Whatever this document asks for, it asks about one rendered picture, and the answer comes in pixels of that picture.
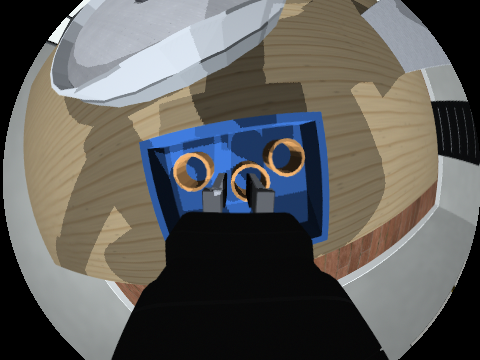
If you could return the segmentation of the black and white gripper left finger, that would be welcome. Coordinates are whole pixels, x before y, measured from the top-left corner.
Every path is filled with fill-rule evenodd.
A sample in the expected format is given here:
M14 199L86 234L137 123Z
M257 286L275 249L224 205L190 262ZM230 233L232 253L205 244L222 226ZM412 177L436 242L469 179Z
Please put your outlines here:
M202 190L203 212L222 213L226 207L227 173L219 173L212 187Z

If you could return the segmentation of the bronze bushing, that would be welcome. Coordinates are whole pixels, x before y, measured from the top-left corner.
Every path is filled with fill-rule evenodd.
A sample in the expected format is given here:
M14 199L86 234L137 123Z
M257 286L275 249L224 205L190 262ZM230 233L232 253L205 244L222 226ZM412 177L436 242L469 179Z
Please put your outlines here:
M275 147L282 142L289 148L291 156L290 161L286 166L277 169L273 165L272 154ZM303 167L305 161L305 154L302 146L297 141L289 138L272 140L267 143L263 149L262 157L263 162L268 168L276 172L278 175L285 177L293 176L298 173Z
M202 181L196 181L192 179L187 171L186 171L186 164L188 160L191 157L197 157L202 160L202 162L205 164L206 169L207 169L207 177L205 180ZM186 191L198 191L204 188L210 179L213 176L214 173L214 162L212 158L204 153L204 152L192 152L192 153L187 153L185 155L182 155L175 163L174 168L173 168L173 175L175 178L176 183L184 190Z
M265 169L263 169L261 166L259 166L257 163L253 162L253 161L242 161L240 162L239 164L237 164L234 169L232 170L232 175L231 175L231 187L232 187L232 191L233 193L235 194L235 196L239 199L241 199L242 201L246 201L247 202L247 198L246 198L246 189L242 189L240 188L235 181L235 177L237 176L237 174L243 170L244 168L249 168L249 167L253 167L253 168L257 168L259 169L260 171L260 174L261 174L261 183L263 184L263 186L265 188L269 188L270 186L270 180L269 180L269 175L267 174L267 172L265 171Z

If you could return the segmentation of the blue crate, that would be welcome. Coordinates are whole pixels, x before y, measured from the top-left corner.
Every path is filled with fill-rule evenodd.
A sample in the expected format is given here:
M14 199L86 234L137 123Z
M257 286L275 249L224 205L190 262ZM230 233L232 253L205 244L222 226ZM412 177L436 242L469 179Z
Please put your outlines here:
M272 140L290 138L301 144L305 161L293 176L280 176L263 162L263 149ZM166 241L187 212L202 211L202 190L227 173L226 207L222 212L253 213L231 187L234 167L253 161L263 167L275 191L274 213L293 215L316 244L328 240L329 170L321 112L273 114L217 122L139 142L153 208ZM173 176L176 160L190 152L208 154L215 165L208 184L199 191L181 189Z

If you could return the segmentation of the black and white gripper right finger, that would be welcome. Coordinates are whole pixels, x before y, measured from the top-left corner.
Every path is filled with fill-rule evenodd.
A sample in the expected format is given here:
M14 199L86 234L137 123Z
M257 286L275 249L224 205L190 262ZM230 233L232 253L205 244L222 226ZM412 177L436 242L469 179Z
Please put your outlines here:
M265 188L254 173L246 174L246 198L253 213L274 213L275 191Z

